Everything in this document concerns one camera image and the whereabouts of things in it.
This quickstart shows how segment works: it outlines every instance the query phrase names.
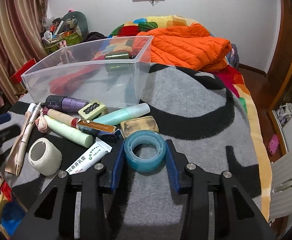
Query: pen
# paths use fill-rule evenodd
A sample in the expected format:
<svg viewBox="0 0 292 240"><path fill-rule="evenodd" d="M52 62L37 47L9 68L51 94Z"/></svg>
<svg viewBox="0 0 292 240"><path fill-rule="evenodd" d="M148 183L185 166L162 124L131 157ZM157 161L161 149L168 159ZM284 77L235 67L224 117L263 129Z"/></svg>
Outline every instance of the pen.
<svg viewBox="0 0 292 240"><path fill-rule="evenodd" d="M22 126L22 130L21 130L21 133L19 136L16 137L15 141L14 141L14 144L12 146L12 149L10 150L10 153L9 153L9 157L8 157L8 160L7 160L7 164L6 164L6 168L5 168L5 171L9 172L9 173L12 173L12 174L16 174L16 155L18 153L18 147L19 147L19 144L22 140L22 137L24 135L24 132L25 132L25 129L26 129L26 126L29 122L29 119L31 117L31 114L33 113L33 110L34 110L34 107L36 105L34 103L31 103L25 113L25 122Z"/></svg>
<svg viewBox="0 0 292 240"><path fill-rule="evenodd" d="M18 149L18 153L17 153L17 157L16 157L16 175L18 176L23 162L24 162L24 155L25 155L25 151L26 151L26 147L27 147L27 143L30 137L30 133L31 130L33 129L33 125L35 123L35 120L39 114L39 111L41 109L41 103L39 103L38 105L35 106L35 109L29 119L28 125L26 126L24 135L22 137L21 143L19 145L19 149Z"/></svg>

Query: green basket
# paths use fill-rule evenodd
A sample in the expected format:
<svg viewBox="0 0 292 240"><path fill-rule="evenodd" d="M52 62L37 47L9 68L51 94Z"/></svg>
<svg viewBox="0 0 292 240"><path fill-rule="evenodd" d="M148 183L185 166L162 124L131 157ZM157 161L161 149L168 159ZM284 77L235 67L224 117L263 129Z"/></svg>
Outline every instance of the green basket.
<svg viewBox="0 0 292 240"><path fill-rule="evenodd" d="M59 43L61 41L66 41L67 46L71 46L80 43L81 40L82 40L81 36L79 36L77 33L72 33L71 35L68 35L59 41L56 41L55 43L49 46L45 46L45 50L48 54L52 54L53 52L59 50Z"/></svg>

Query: gray blanket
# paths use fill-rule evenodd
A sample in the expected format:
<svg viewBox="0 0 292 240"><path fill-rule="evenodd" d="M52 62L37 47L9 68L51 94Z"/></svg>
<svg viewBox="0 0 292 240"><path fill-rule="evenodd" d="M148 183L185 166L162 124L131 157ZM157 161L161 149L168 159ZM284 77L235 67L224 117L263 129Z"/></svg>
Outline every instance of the gray blanket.
<svg viewBox="0 0 292 240"><path fill-rule="evenodd" d="M24 122L23 114L32 102L25 95L10 110L10 122L3 127ZM261 208L258 162L250 136L248 118L237 97L216 76L186 68L155 64L151 67L141 102L150 105L152 115L164 139L172 139L178 152L205 171L220 174L229 170ZM28 143L41 133L34 129ZM61 170L76 160L85 148L53 132L45 135L62 152ZM19 177L4 172L14 139L0 149L0 167L19 200L27 207L52 180L34 170L25 156ZM144 158L154 149L141 147L136 152ZM177 195L169 186L165 163L153 172L141 174L130 167L123 170L118 190L105 195L105 214L111 239L179 239L186 195ZM78 220L75 236L78 237Z"/></svg>

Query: purple bottle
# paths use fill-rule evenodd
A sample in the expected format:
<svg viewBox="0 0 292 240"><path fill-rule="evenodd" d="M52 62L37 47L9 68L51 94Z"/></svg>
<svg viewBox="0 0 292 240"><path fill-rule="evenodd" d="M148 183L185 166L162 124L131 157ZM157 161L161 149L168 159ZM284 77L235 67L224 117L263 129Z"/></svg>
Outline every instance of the purple bottle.
<svg viewBox="0 0 292 240"><path fill-rule="evenodd" d="M89 102L82 99L50 95L46 98L46 107L60 112L78 112Z"/></svg>

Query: orange jacket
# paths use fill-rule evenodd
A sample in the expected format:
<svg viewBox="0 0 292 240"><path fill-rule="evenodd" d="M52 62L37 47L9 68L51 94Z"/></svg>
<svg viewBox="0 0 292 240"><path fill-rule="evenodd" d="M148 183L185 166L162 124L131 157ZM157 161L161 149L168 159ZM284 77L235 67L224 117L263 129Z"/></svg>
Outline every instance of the orange jacket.
<svg viewBox="0 0 292 240"><path fill-rule="evenodd" d="M218 71L226 67L224 57L231 50L230 42L210 35L198 23L140 32L138 36L154 36L151 61L201 71Z"/></svg>

